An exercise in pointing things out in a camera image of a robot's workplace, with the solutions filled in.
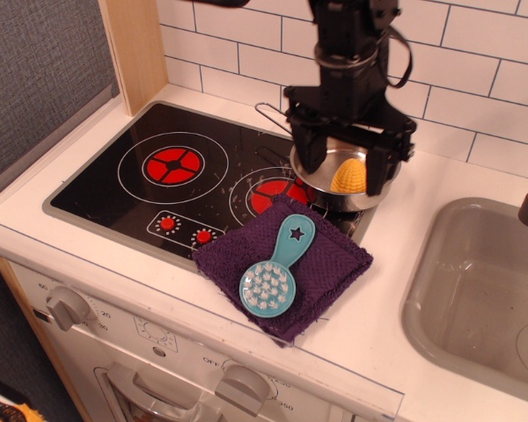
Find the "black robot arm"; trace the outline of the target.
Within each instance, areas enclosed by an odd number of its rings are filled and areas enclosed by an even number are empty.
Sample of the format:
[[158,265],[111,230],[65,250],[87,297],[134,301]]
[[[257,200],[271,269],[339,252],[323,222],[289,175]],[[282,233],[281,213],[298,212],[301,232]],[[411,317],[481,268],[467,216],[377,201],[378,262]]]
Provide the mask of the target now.
[[404,38],[392,27],[396,1],[312,1],[318,42],[317,86],[289,86],[284,95],[297,156],[314,173],[335,138],[366,149],[366,193],[378,196],[396,166],[413,154],[415,122],[386,98],[410,77],[407,68],[393,84],[388,78],[389,44]]

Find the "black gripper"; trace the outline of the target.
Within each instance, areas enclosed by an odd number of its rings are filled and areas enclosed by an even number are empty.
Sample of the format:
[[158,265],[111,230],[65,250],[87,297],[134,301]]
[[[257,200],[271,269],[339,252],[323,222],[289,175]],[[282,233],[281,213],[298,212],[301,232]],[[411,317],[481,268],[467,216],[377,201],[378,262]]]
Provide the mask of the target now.
[[[399,142],[401,160],[413,154],[411,134],[416,124],[389,104],[389,86],[383,63],[348,68],[320,68],[320,85],[290,86],[284,90],[297,156],[307,173],[314,173],[326,159],[327,134],[336,126],[360,124],[380,128]],[[398,158],[390,149],[374,147],[366,156],[366,193],[381,194],[385,183],[394,178]]]

